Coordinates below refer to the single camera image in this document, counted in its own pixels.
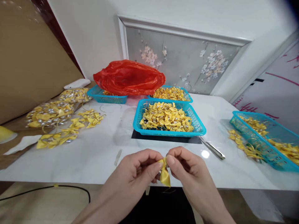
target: yellow object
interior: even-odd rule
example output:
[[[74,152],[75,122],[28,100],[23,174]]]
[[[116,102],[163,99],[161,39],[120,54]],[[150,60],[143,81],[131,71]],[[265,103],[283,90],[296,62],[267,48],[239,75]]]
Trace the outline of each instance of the yellow object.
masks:
[[[17,133],[14,133],[13,131],[3,126],[0,126],[0,144],[13,140],[17,135]]]
[[[58,124],[64,122],[73,112],[72,104],[59,100],[45,103],[42,107],[37,106],[27,114],[28,127],[39,128]]]
[[[115,95],[115,94],[113,94],[113,93],[111,93],[111,92],[108,92],[107,90],[105,90],[105,91],[103,92],[103,95],[106,95],[106,96],[117,96],[117,95]]]
[[[95,127],[96,124],[100,124],[101,120],[104,118],[100,116],[99,113],[94,111],[94,109],[87,110],[82,113],[78,113],[82,118],[71,119],[72,123],[69,128],[62,129],[61,132],[56,134],[45,134],[37,142],[37,148],[54,148],[57,145],[62,145],[67,140],[75,140],[79,133],[79,129],[85,127],[85,122],[88,122],[86,128]]]
[[[247,156],[257,159],[263,159],[263,157],[260,156],[261,152],[256,150],[251,144],[247,144],[246,146],[243,144],[241,135],[239,135],[235,130],[230,130],[229,133],[229,138],[234,140],[237,143],[237,147],[239,149],[242,149]]]
[[[84,103],[92,99],[87,92],[88,88],[67,89],[60,94],[59,99],[71,103]]]
[[[262,137],[265,137],[269,132],[266,131],[267,127],[258,121],[254,120],[252,117],[246,119],[239,116],[243,121],[245,121],[250,127],[252,127],[257,133]],[[299,165],[299,146],[293,146],[291,143],[279,143],[273,139],[266,139],[272,146],[278,149],[283,155],[289,158],[292,162]]]
[[[167,162],[166,157],[158,161],[159,163],[163,163],[162,169],[161,169],[161,175],[160,175],[160,182],[164,184],[167,187],[170,187],[170,176],[167,171]]]
[[[186,113],[175,107],[175,103],[155,103],[145,109],[139,122],[142,129],[166,130],[177,132],[192,132],[192,119]]]
[[[180,101],[190,101],[190,99],[187,99],[187,94],[183,90],[181,90],[179,87],[171,87],[171,88],[163,88],[160,87],[155,91],[153,95],[151,95],[152,98],[159,98],[159,99],[168,99],[168,100],[180,100]]]

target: blue plastic basket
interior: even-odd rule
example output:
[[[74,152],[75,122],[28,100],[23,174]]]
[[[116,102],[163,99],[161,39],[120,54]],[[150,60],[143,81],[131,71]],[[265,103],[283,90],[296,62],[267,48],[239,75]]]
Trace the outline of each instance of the blue plastic basket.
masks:
[[[198,135],[204,135],[206,134],[206,128],[203,125],[202,121],[199,119],[197,116],[196,112],[194,111],[193,107],[190,104],[185,104],[182,103],[182,101],[179,101],[180,103],[175,103],[175,106],[178,110],[181,108],[183,111],[187,114],[192,119],[192,126],[194,127],[193,132],[173,132],[173,131],[161,131],[161,130],[149,130],[149,129],[142,129],[141,125],[139,122],[142,119],[142,115],[144,113],[143,108],[148,107],[148,105],[153,105],[157,102],[165,102],[165,103],[171,103],[172,101],[162,101],[159,99],[144,99],[140,100],[137,109],[136,109],[136,114],[135,118],[133,121],[133,128],[135,131],[139,132],[142,135],[156,135],[156,136],[172,136],[172,137],[194,137]]]
[[[124,104],[127,101],[128,96],[106,96],[103,95],[102,90],[98,85],[95,85],[88,92],[88,96],[92,96],[98,103],[118,103]]]
[[[299,172],[299,166],[293,163],[285,155],[283,155],[278,149],[272,146],[267,140],[253,130],[246,122],[244,122],[239,116],[244,118],[252,117],[259,122],[265,122],[269,133],[265,138],[272,138],[276,141],[284,143],[293,143],[299,145],[299,136],[290,130],[286,129],[271,118],[253,112],[241,112],[233,111],[233,118],[230,123],[243,135],[243,137],[254,147],[258,146],[258,149],[262,152],[262,157],[270,164],[274,169],[280,171]]]
[[[162,86],[163,88],[171,88],[172,86]],[[189,104],[193,102],[193,99],[191,98],[191,96],[189,95],[189,93],[187,92],[187,90],[183,87],[179,87],[180,89],[182,89],[186,95],[188,95],[190,101],[181,101],[181,100],[171,100],[171,102],[174,103],[184,103],[184,104]],[[149,98],[150,100],[156,100],[158,98],[152,98],[150,95],[147,95],[147,98]]]

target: marble table top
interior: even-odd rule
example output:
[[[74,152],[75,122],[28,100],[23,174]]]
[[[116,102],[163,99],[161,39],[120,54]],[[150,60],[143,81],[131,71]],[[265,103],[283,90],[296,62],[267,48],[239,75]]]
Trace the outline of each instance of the marble table top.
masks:
[[[191,105],[207,130],[203,138],[218,148],[225,160],[218,159],[204,144],[131,138],[136,106],[141,99],[132,96],[126,104],[90,101],[85,108],[107,114],[101,124],[81,130],[76,140],[54,149],[36,149],[34,145],[7,169],[0,170],[0,181],[104,184],[116,168],[120,150],[118,163],[125,155],[146,148],[165,156],[169,149],[183,146],[205,160],[217,188],[299,191],[299,173],[276,171],[264,162],[259,164],[247,158],[228,138],[235,107],[221,97],[197,94],[191,97],[194,100]],[[172,176],[171,185],[182,186]]]

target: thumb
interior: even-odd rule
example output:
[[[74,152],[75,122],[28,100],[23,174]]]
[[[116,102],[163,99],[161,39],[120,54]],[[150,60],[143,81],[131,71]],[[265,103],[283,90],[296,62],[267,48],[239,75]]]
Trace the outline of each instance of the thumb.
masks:
[[[141,182],[145,187],[147,187],[150,182],[156,177],[159,171],[162,169],[163,164],[159,162],[155,162],[149,165],[141,175]]]
[[[174,156],[167,155],[166,162],[171,169],[171,173],[174,173],[181,182],[187,178],[188,173],[185,171],[180,161]]]

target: right hand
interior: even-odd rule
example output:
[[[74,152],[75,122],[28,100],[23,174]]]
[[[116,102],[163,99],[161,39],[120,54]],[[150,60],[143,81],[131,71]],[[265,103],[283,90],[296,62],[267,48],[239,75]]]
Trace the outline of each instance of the right hand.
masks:
[[[182,146],[169,150],[166,161],[181,181],[190,204],[212,223],[235,223],[228,213],[204,160]]]

